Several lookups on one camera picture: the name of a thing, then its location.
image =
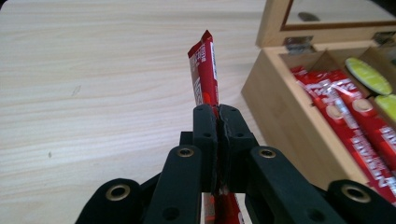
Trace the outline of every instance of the red candy bar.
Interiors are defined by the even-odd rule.
[[[298,83],[311,96],[314,105],[328,121],[350,155],[369,179],[369,185],[396,205],[396,179],[373,150],[361,128],[350,114],[334,87],[356,91],[341,71],[307,72],[303,67],[291,69]]]
[[[206,31],[201,41],[189,53],[195,103],[208,104],[219,115],[218,77],[216,73],[213,37]],[[235,195],[225,187],[216,189],[215,196],[204,193],[205,224],[242,224],[242,213]]]
[[[212,35],[206,31],[201,41],[190,49],[188,55],[196,104],[219,105],[218,76]]]

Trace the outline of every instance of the red snack packet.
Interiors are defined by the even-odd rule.
[[[218,117],[219,93],[213,37],[205,31],[189,53],[195,103],[208,104]],[[225,187],[216,189],[215,196],[204,193],[205,224],[243,224],[242,213],[233,193],[223,194]]]
[[[189,53],[192,86],[197,105],[219,105],[218,75],[216,72],[213,37],[206,31],[201,41]]]
[[[352,116],[359,123],[373,148],[396,175],[396,132],[378,115],[371,103],[341,71],[334,74],[343,79],[333,83]]]
[[[395,177],[372,149],[358,123],[334,89],[334,86],[342,82],[345,77],[336,72],[307,72],[303,67],[293,68],[291,72],[311,96],[314,105],[365,173],[369,180],[368,184],[396,206]]]

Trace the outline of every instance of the wooden table surface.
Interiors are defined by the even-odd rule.
[[[264,144],[240,93],[259,53],[264,4],[6,2],[0,222],[74,223],[108,180],[143,183],[158,174],[180,132],[192,130],[187,52],[206,29],[215,41],[220,102],[239,108]]]

